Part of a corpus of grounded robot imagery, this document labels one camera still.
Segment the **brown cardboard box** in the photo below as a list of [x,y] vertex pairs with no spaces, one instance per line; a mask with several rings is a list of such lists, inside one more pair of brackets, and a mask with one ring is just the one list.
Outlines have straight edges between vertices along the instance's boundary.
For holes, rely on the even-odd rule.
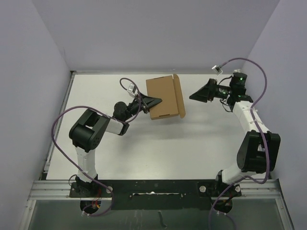
[[149,97],[162,100],[149,110],[152,120],[174,116],[185,117],[184,99],[180,79],[177,74],[147,79],[146,89]]

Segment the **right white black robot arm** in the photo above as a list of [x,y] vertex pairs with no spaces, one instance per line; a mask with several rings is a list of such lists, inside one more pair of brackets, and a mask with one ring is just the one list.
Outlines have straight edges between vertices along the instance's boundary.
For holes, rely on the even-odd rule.
[[247,75],[234,72],[227,86],[218,84],[216,79],[208,82],[189,96],[191,100],[211,102],[218,98],[229,106],[229,111],[239,120],[245,137],[236,155],[236,162],[221,170],[214,182],[213,190],[224,196],[231,189],[230,184],[237,184],[244,179],[263,184],[274,170],[281,137],[272,133],[262,122],[252,98],[246,94]]

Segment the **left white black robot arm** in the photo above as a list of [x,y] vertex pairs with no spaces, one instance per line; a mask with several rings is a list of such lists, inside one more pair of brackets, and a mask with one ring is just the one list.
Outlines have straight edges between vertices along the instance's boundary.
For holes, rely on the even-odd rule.
[[69,132],[69,138],[77,152],[77,162],[80,169],[76,176],[80,191],[87,197],[92,197],[97,192],[97,179],[95,169],[95,149],[100,144],[103,135],[108,132],[123,136],[128,128],[128,120],[140,111],[145,114],[151,108],[162,102],[160,98],[144,94],[134,96],[131,103],[117,102],[114,105],[113,116],[99,115],[93,109],[86,109]]

